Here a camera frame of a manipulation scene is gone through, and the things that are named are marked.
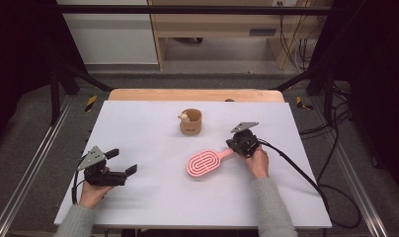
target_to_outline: table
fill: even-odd
[[[249,102],[248,95],[260,102]],[[172,101],[181,98],[184,101]],[[226,99],[236,102],[222,102]],[[232,136],[229,130],[240,121],[260,119],[252,131],[287,153],[314,179],[289,105],[282,101],[279,92],[258,90],[112,91],[85,152],[94,145],[104,152],[119,148],[120,155],[108,161],[108,166],[123,171],[137,163],[138,172],[100,203],[95,224],[108,228],[256,228],[257,209],[250,186],[253,177],[237,154],[224,158],[217,170],[199,179],[190,177],[185,166],[190,156],[205,148],[225,149],[224,138]],[[202,111],[203,128],[197,136],[178,131],[177,115],[185,108]],[[270,173],[294,226],[331,227],[317,192],[277,153],[268,153],[272,157]],[[70,205],[68,192],[55,224]]]

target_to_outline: gray carpet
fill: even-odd
[[[286,76],[254,74],[97,76],[108,85],[120,88],[268,89],[288,79]],[[90,136],[90,130],[95,124],[102,101],[108,97],[108,93],[101,92],[85,82],[79,81],[79,84],[82,89],[74,98],[71,111],[11,225],[11,231],[54,232],[56,229],[52,223],[58,211],[58,202],[63,199],[68,188],[73,170],[81,156],[81,151],[86,146],[85,140]],[[290,103],[299,130],[315,127],[322,122],[315,110],[298,109],[296,106],[295,98],[297,96],[302,98],[305,105],[312,103],[305,94],[305,85],[306,83],[303,82],[283,93],[285,100]],[[98,100],[91,112],[84,112],[91,95],[98,95]],[[0,142],[0,213],[37,151],[40,141],[48,130],[49,120],[50,99],[47,87],[40,88],[23,97]],[[389,236],[399,236],[398,188],[387,171],[372,167],[370,152],[355,123],[352,120],[345,120],[339,128],[341,143],[357,170]],[[305,139],[303,144],[313,172],[317,176],[331,149],[328,136],[325,134]],[[334,186],[351,195],[335,156],[327,167],[321,183]],[[331,217],[340,223],[354,223],[357,213],[350,202],[330,190],[325,192],[331,205]],[[102,229],[95,229],[94,232],[101,233]],[[320,230],[299,230],[299,234],[300,236],[322,236]],[[335,225],[328,230],[328,236],[371,235],[365,222],[362,221],[354,229],[345,229]]]

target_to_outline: wall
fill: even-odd
[[[57,0],[58,4],[146,5],[143,0]],[[157,64],[148,15],[63,14],[85,64]]]

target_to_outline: person's arm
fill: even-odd
[[[54,237],[90,237],[95,221],[95,207],[114,187],[94,187],[83,183],[82,196],[78,205],[72,205],[58,227]]]
[[[259,236],[297,236],[277,185],[270,179],[267,152],[260,146],[246,163],[255,177],[252,186],[258,200]]]

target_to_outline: gray sleeve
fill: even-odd
[[[95,210],[72,205],[54,237],[90,237],[95,221]]]
[[[276,183],[267,178],[257,179],[252,185],[258,199],[259,236],[297,236]]]

